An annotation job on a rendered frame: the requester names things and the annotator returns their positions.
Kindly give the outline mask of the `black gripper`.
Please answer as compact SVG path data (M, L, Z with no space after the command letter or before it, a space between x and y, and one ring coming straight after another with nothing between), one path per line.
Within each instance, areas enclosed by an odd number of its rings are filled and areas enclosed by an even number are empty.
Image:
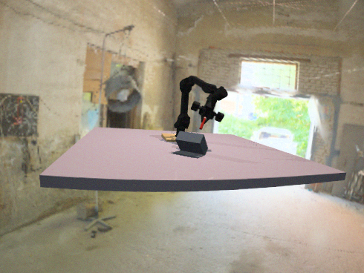
M209 119L213 119L215 117L215 120L218 122L221 122L221 120L224 118L224 114L220 113L220 112L214 112L213 109L215 107L215 101L212 99L208 99L207 103L205 104L205 106L200 106L201 103L194 101L192 103L192 107L191 109L194 111L197 111L198 109L199 114L201 115L201 122L203 122L204 120L204 115L205 113L208 113L209 116L207 117L205 123L209 120ZM204 124L205 124L204 123Z

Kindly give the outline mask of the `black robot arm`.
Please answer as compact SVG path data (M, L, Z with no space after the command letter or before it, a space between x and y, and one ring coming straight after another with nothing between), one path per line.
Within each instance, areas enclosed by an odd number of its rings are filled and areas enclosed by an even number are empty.
M177 122L174 124L174 128L177 128L176 137L179 131L185 131L185 128L188 129L190 123L190 116L188 116L188 103L189 103L189 92L192 90L193 85L198 85L201 87L201 90L204 93L210 93L210 95L206 98L212 99L215 103L226 96L228 96L227 91L221 86L217 89L216 85L209 84L199 79L197 76L189 76L180 82L181 89L181 113L178 116Z

